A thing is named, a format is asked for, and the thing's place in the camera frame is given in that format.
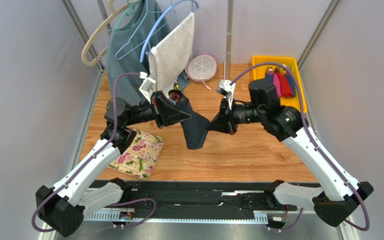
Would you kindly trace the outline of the iridescent purple spoon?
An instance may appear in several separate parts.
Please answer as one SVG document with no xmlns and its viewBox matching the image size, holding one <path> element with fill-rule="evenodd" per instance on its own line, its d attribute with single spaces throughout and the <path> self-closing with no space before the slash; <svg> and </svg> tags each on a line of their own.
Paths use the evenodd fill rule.
<svg viewBox="0 0 384 240">
<path fill-rule="evenodd" d="M 183 93 L 180 91 L 179 84 L 176 81 L 173 83 L 172 89 L 168 91 L 168 96 L 176 103 L 180 103 L 183 100 Z"/>
</svg>

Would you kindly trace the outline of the black paper napkin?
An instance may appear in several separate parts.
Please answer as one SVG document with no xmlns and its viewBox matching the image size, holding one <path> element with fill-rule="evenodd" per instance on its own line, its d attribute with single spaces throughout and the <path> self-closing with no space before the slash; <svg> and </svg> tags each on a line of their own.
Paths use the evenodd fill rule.
<svg viewBox="0 0 384 240">
<path fill-rule="evenodd" d="M 210 125 L 210 121 L 193 110 L 189 99 L 185 95 L 182 96 L 182 99 L 176 106 L 178 109 L 191 115 L 191 119 L 180 123 L 183 129 L 186 147 L 189 150 L 201 149 L 208 135 L 207 127 Z"/>
</svg>

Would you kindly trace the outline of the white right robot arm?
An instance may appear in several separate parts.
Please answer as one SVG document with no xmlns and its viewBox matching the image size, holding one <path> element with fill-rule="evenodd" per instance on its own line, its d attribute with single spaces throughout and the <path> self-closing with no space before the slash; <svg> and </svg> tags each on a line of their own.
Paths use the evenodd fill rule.
<svg viewBox="0 0 384 240">
<path fill-rule="evenodd" d="M 221 80 L 219 112 L 208 130 L 233 135 L 239 124 L 260 123 L 264 130 L 291 149 L 318 180 L 319 187 L 274 181 L 265 189 L 269 205 L 296 206 L 314 211 L 326 224 L 337 227 L 363 206 L 374 191 L 367 181 L 358 181 L 338 164 L 317 140 L 301 112 L 281 104 L 277 89 L 266 79 L 248 84 L 249 102 L 234 99 L 235 84 Z"/>
</svg>

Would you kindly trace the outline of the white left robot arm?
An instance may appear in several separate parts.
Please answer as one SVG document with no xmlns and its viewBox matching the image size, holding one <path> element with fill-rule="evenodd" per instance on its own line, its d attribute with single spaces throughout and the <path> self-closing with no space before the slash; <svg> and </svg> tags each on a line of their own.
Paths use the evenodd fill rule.
<svg viewBox="0 0 384 240">
<path fill-rule="evenodd" d="M 109 100 L 104 116 L 106 128 L 93 149 L 52 187 L 42 185 L 36 191 L 32 227 L 41 233 L 56 231 L 69 237 L 85 217 L 124 200 L 131 188 L 119 178 L 97 190 L 87 189 L 132 145 L 137 132 L 129 126 L 155 121 L 159 128 L 168 127 L 191 121 L 193 112 L 189 99 L 179 90 L 171 90 L 168 96 L 154 92 L 150 99 L 134 106 L 120 97 Z"/>
</svg>

